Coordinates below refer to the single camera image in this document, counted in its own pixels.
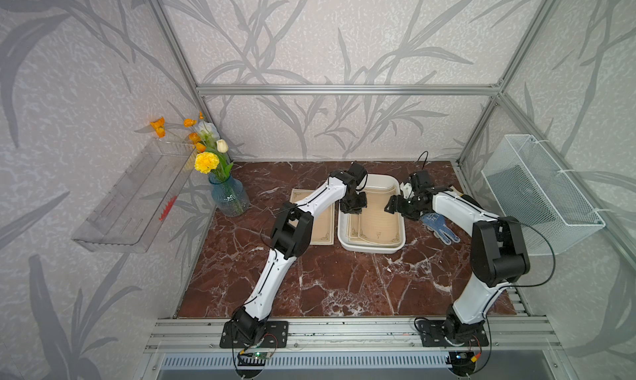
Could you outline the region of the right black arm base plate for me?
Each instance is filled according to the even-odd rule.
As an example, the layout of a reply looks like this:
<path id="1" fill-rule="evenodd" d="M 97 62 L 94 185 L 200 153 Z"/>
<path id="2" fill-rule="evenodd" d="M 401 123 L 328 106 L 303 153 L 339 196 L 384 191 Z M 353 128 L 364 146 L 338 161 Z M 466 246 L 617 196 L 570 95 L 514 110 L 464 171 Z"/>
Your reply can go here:
<path id="1" fill-rule="evenodd" d="M 487 347 L 490 341 L 484 323 L 467 325 L 452 318 L 429 320 L 417 317 L 414 320 L 423 347 Z"/>

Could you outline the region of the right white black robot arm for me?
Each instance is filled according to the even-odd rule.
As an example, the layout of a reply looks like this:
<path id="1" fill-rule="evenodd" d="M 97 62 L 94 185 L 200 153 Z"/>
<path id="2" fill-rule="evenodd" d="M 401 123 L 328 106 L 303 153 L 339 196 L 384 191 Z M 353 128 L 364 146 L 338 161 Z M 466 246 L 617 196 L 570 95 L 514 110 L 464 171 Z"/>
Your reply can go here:
<path id="1" fill-rule="evenodd" d="M 418 220 L 440 214 L 471 237 L 471 278 L 447 313 L 447 329 L 481 325 L 488 310 L 506 287 L 530 270 L 521 224 L 499 217 L 449 189 L 425 189 L 412 198 L 389 198 L 384 211 Z"/>

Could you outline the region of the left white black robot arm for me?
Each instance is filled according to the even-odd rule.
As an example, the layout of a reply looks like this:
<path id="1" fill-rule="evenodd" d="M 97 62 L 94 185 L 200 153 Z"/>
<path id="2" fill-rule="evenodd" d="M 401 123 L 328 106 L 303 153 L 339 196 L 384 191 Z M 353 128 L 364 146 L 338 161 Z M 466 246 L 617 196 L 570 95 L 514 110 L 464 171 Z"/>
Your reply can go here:
<path id="1" fill-rule="evenodd" d="M 265 332 L 274 298 L 288 270 L 310 246 L 315 219 L 336 202 L 345 214 L 360 214 L 367 206 L 363 191 L 367 179 L 366 169 L 354 162 L 346 171 L 331 172 L 327 181 L 305 199 L 283 205 L 273 225 L 265 268 L 248 300 L 230 321 L 241 335 L 258 340 Z"/>

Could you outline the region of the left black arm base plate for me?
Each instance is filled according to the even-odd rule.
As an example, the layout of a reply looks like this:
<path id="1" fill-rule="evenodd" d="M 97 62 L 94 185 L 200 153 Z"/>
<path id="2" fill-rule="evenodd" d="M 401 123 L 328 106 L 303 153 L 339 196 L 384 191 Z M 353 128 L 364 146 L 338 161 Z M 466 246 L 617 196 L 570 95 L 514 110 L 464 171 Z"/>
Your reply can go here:
<path id="1" fill-rule="evenodd" d="M 288 343 L 288 321 L 269 320 L 263 330 L 258 330 L 255 337 L 246 336 L 240 330 L 235 321 L 225 323 L 221 339 L 222 349 L 247 349 L 254 348 L 285 348 Z"/>

